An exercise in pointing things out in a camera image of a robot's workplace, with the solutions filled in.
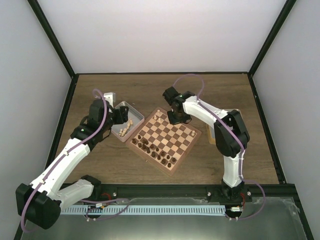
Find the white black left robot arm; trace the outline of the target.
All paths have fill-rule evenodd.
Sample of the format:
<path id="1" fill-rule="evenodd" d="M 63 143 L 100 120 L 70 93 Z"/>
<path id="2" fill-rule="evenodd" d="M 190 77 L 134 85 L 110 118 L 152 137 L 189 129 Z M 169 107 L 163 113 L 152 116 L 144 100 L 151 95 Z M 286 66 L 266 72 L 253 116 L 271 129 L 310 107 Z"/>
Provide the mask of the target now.
<path id="1" fill-rule="evenodd" d="M 48 229 L 58 220 L 61 211 L 82 202 L 100 206 L 114 202 L 113 199 L 99 202 L 102 196 L 101 181 L 85 175 L 80 180 L 61 188 L 73 169 L 105 137 L 112 126 L 128 121 L 129 108 L 113 105 L 105 99 L 96 99 L 67 141 L 63 151 L 30 184 L 20 184 L 16 191 L 17 212 L 21 216 L 20 227 L 27 233 L 25 222 L 30 221 Z"/>

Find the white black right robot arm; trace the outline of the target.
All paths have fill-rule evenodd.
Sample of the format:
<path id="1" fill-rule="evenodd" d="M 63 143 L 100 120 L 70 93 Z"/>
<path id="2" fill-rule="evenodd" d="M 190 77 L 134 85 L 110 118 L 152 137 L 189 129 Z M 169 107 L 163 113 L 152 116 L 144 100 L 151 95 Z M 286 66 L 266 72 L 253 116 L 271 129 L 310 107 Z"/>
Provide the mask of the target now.
<path id="1" fill-rule="evenodd" d="M 225 200 L 236 200 L 244 186 L 243 159 L 250 141 L 240 112 L 219 109 L 190 91 L 181 94 L 173 86 L 167 88 L 162 96 L 171 107 L 167 112 L 170 124 L 187 124 L 195 117 L 213 127 L 215 145 L 224 161 L 221 192 Z"/>

